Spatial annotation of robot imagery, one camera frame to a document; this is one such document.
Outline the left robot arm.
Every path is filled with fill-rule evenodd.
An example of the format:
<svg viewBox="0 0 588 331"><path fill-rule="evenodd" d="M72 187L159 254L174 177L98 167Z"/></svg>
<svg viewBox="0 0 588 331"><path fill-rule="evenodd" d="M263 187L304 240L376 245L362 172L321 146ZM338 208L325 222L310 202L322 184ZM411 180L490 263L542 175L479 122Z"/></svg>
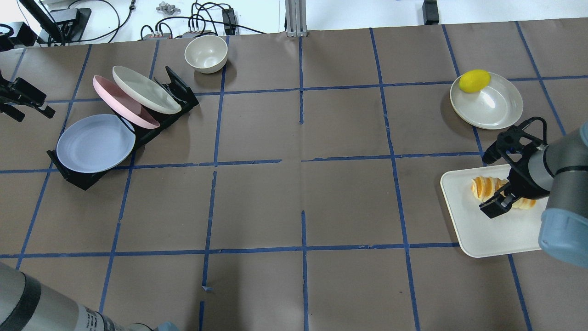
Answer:
<svg viewBox="0 0 588 331"><path fill-rule="evenodd" d="M147 114L144 102L119 77L115 82L95 75L94 88L114 115L94 115L76 122L57 142L50 157L65 179L82 189L95 184L150 136L136 137L131 114ZM123 326L43 285L34 277L1 265L1 329L3 331L147 331L141 323Z"/></svg>

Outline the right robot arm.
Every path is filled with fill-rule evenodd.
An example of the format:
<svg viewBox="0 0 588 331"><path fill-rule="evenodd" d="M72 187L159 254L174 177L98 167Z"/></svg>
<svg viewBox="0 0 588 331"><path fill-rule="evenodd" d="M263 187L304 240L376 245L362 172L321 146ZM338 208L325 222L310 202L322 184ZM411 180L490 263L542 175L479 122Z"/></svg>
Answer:
<svg viewBox="0 0 588 331"><path fill-rule="evenodd" d="M496 218L525 198L546 197L538 245L548 255L582 268L588 265L588 125L547 143L546 121L532 117L498 134L483 162L504 159L508 182L480 210Z"/></svg>

